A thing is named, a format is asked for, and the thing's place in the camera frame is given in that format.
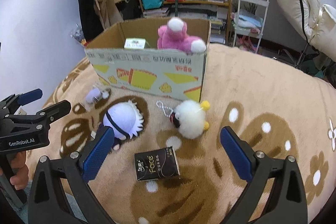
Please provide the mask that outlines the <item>person's left hand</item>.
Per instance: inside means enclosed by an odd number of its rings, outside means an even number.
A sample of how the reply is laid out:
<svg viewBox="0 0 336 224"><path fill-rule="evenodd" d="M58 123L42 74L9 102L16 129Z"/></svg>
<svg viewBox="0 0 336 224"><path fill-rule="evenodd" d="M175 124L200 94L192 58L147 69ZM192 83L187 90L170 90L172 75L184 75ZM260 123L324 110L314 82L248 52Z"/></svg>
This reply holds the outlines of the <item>person's left hand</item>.
<svg viewBox="0 0 336 224"><path fill-rule="evenodd" d="M26 165L26 151L17 153L10 165L11 168L17 169L17 173L10 178L10 183L16 190L24 189L29 182L29 169Z"/></svg>

